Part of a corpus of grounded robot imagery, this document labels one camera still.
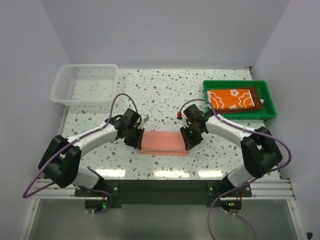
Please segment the peach pink towel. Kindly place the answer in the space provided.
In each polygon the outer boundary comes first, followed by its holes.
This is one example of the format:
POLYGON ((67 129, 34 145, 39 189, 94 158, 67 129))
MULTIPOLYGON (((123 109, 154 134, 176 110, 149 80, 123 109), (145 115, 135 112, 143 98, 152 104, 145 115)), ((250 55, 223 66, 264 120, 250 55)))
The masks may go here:
POLYGON ((174 157, 186 157, 188 155, 182 134, 173 131, 145 131, 139 153, 174 157))

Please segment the orange patterned cream towel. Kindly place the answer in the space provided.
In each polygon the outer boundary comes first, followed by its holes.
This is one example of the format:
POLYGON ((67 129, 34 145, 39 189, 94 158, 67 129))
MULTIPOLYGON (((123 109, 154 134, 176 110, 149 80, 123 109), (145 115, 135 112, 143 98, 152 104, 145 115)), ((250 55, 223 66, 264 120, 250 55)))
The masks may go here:
POLYGON ((249 110, 256 106, 249 89, 211 89, 206 94, 215 110, 249 110))

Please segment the brown towel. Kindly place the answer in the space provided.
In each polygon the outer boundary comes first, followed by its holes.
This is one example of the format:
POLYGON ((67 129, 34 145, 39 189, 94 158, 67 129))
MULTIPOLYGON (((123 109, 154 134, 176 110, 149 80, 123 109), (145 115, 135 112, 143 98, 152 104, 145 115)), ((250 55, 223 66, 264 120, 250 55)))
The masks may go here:
POLYGON ((253 112, 258 111, 263 108, 264 100, 261 100, 258 91, 255 87, 248 87, 248 88, 227 88, 227 89, 249 89, 252 95, 253 101, 255 103, 255 107, 252 109, 236 109, 236 110, 215 110, 218 114, 231 114, 231 113, 243 113, 243 112, 253 112))

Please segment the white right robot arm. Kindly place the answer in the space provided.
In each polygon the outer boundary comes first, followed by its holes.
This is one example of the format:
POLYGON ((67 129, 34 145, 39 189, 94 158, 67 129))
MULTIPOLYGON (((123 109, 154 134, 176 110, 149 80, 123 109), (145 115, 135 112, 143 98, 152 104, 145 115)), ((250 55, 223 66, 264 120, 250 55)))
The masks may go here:
POLYGON ((220 136, 241 149, 243 164, 222 179, 222 192, 227 196, 235 196, 243 184, 260 179, 283 159, 266 127, 245 128, 211 110, 203 112, 195 104, 178 113, 179 119, 182 116, 185 116, 186 126, 181 127, 180 132, 186 151, 199 145, 204 133, 220 136))

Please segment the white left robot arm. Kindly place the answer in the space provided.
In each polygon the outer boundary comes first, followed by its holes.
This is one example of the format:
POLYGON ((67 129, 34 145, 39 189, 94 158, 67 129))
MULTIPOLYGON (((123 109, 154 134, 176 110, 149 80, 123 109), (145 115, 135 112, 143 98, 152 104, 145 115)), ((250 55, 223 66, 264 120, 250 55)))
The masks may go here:
POLYGON ((94 149, 118 139, 124 139, 127 146, 140 150, 145 131, 142 123, 141 115, 128 108, 124 114, 111 117, 82 134, 57 135, 51 140, 38 169, 60 188, 85 187, 92 196, 99 196, 104 190, 103 178, 92 170, 81 168, 80 160, 94 149))

